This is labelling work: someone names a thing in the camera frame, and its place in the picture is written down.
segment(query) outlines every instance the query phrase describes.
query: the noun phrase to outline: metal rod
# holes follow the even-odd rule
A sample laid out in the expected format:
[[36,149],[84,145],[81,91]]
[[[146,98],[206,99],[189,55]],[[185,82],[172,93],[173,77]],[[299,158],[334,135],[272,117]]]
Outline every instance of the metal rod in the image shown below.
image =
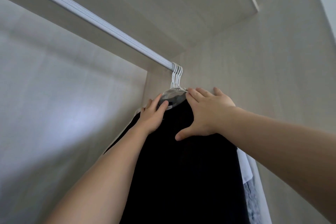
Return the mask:
[[159,63],[165,68],[171,71],[174,70],[173,64],[169,60],[165,59],[164,57],[160,56],[156,52],[147,48],[146,46],[139,43],[135,39],[131,38],[129,35],[125,34],[124,32],[120,31],[119,29],[117,29],[116,27],[108,23],[107,21],[98,17],[97,15],[90,12],[89,10],[85,9],[80,4],[76,3],[75,1],[73,0],[51,0],[51,1],[67,9],[68,11],[77,15],[78,17],[84,19],[85,21],[91,23],[92,25],[98,27],[102,31],[113,36],[114,38],[128,45],[129,47],[132,47],[133,49],[137,50],[138,52],[150,58],[151,60]]

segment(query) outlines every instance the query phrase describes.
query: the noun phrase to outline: bare skin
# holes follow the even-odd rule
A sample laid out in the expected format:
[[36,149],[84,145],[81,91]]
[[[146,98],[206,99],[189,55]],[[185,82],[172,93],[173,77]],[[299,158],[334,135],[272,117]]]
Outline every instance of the bare skin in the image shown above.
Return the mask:
[[[188,89],[193,124],[176,140],[219,133],[275,173],[336,223],[336,136],[247,112],[218,88]],[[119,223],[135,164],[168,103],[149,100],[136,125],[75,184],[48,218],[54,223]]]

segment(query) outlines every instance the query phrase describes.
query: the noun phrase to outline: wardrobe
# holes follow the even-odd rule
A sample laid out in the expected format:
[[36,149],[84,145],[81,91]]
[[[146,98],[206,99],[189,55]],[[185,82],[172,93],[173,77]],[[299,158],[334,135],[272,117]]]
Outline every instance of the wardrobe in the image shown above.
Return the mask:
[[[51,0],[0,0],[0,223],[40,223],[170,88],[170,62],[182,87],[217,86],[246,110],[336,132],[336,47],[320,0],[74,1],[168,63]],[[255,160],[263,223],[329,223]]]

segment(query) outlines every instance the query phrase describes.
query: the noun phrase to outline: hand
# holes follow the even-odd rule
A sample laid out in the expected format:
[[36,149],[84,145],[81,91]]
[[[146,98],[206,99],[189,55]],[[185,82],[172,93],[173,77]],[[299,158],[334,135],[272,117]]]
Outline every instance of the hand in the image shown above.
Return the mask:
[[154,100],[148,100],[146,108],[141,108],[140,118],[134,125],[135,129],[140,129],[146,136],[154,132],[160,126],[163,114],[168,107],[168,101],[164,101],[158,110],[156,110],[161,96],[162,94],[159,94]]
[[194,113],[194,122],[190,127],[177,133],[175,136],[177,141],[190,136],[219,133],[223,126],[229,125],[227,117],[236,105],[220,89],[215,87],[214,93],[215,95],[202,88],[188,89],[186,97]]

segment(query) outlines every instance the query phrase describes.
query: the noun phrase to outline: plastic hanger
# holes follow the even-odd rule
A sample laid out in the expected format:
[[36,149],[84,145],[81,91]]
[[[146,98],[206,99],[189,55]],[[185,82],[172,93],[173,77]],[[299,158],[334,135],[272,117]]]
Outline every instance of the plastic hanger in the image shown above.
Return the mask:
[[174,71],[171,76],[170,89],[165,91],[157,104],[157,108],[164,102],[168,101],[167,110],[179,105],[186,99],[187,90],[181,88],[180,80],[183,73],[183,68],[180,65],[172,62],[174,66]]

